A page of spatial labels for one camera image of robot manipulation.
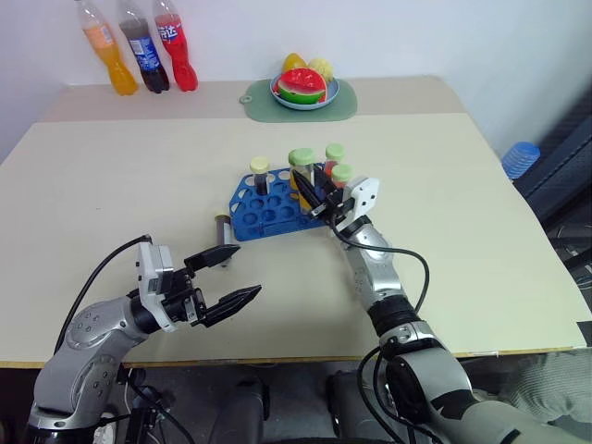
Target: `blue plate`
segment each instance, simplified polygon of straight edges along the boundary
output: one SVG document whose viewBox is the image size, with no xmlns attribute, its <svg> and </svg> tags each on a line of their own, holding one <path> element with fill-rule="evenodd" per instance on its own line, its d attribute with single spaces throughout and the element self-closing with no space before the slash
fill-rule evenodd
<svg viewBox="0 0 592 444">
<path fill-rule="evenodd" d="M 288 108 L 298 109 L 300 111 L 309 111 L 311 109 L 322 108 L 323 106 L 327 106 L 331 102 L 333 102 L 333 99 L 335 99 L 335 97 L 337 96 L 337 94 L 339 92 L 339 81 L 337 79 L 333 79 L 327 85 L 327 99 L 325 100 L 325 102 L 321 102 L 318 104 L 312 104 L 312 105 L 293 104 L 292 102 L 288 102 L 287 100 L 284 100 L 281 97 L 279 97 L 278 95 L 274 94 L 274 86 L 276 85 L 276 83 L 278 83 L 278 80 L 280 77 L 281 77 L 281 74 L 279 76 L 276 76 L 274 79 L 272 79 L 269 82 L 269 91 L 271 92 L 271 95 L 274 96 L 274 99 L 276 99 L 282 105 L 287 106 Z"/>
</svg>

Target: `bottle label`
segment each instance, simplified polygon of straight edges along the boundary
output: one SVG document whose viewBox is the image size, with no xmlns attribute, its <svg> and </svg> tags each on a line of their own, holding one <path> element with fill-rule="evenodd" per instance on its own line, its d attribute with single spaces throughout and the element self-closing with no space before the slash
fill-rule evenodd
<svg viewBox="0 0 592 444">
<path fill-rule="evenodd" d="M 179 29 L 181 23 L 167 23 L 167 25 L 159 26 L 158 33 L 163 43 L 172 43 L 179 37 Z"/>
<path fill-rule="evenodd" d="M 160 67 L 160 60 L 150 37 L 129 40 L 129 46 L 136 56 L 136 60 L 138 60 L 138 65 L 140 65 L 142 71 L 154 71 Z"/>
<path fill-rule="evenodd" d="M 106 25 L 95 26 L 89 30 L 84 30 L 84 33 L 93 48 L 106 48 L 113 44 L 113 36 Z"/>
</svg>

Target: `wooden table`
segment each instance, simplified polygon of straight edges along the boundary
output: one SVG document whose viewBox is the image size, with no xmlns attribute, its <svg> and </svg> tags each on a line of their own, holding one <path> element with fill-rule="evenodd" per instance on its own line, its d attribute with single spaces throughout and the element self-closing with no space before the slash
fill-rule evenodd
<svg viewBox="0 0 592 444">
<path fill-rule="evenodd" d="M 250 159 L 322 158 L 341 142 L 356 173 L 381 180 L 370 216 L 396 246 L 420 252 L 432 281 L 421 312 L 459 356 L 582 347 L 583 298 L 532 211 L 452 90 L 434 78 L 352 80 L 358 114 L 329 123 L 262 124 L 243 115 L 247 82 L 197 93 L 65 90 L 0 166 L 0 366 L 41 366 L 81 285 L 115 247 L 143 233 L 176 265 L 216 241 Z M 206 300 L 261 283 L 224 323 L 159 332 L 132 363 L 279 361 L 360 356 L 376 345 L 352 276 L 326 228 L 244 242 L 206 269 Z M 85 304 L 134 288 L 135 251 L 95 281 Z M 423 272 L 396 264 L 415 302 Z"/>
</svg>

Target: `green cap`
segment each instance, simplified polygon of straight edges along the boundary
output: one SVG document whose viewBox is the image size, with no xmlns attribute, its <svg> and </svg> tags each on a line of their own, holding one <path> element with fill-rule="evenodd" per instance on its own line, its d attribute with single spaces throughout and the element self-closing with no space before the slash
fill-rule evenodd
<svg viewBox="0 0 592 444">
<path fill-rule="evenodd" d="M 345 149 L 343 148 L 343 145 L 340 143 L 330 143 L 327 145 L 327 148 L 325 148 L 325 157 L 328 160 L 343 160 L 343 157 L 345 157 Z"/>
<path fill-rule="evenodd" d="M 288 162 L 292 166 L 302 167 L 315 162 L 315 153 L 310 148 L 298 148 L 290 151 Z"/>
<path fill-rule="evenodd" d="M 263 155 L 254 157 L 251 161 L 251 171 L 254 174 L 264 174 L 269 171 L 269 159 Z"/>
<path fill-rule="evenodd" d="M 353 168 L 346 164 L 333 166 L 331 178 L 334 182 L 347 182 L 353 177 Z"/>
</svg>

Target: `orange soda bottle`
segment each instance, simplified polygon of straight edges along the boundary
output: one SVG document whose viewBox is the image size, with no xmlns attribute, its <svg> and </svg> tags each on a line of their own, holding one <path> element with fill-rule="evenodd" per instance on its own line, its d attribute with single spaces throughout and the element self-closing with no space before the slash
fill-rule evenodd
<svg viewBox="0 0 592 444">
<path fill-rule="evenodd" d="M 117 42 L 105 18 L 91 0 L 76 0 L 76 4 L 82 30 L 94 52 L 107 66 L 113 88 L 119 95 L 134 94 L 138 84 L 121 60 Z"/>
</svg>

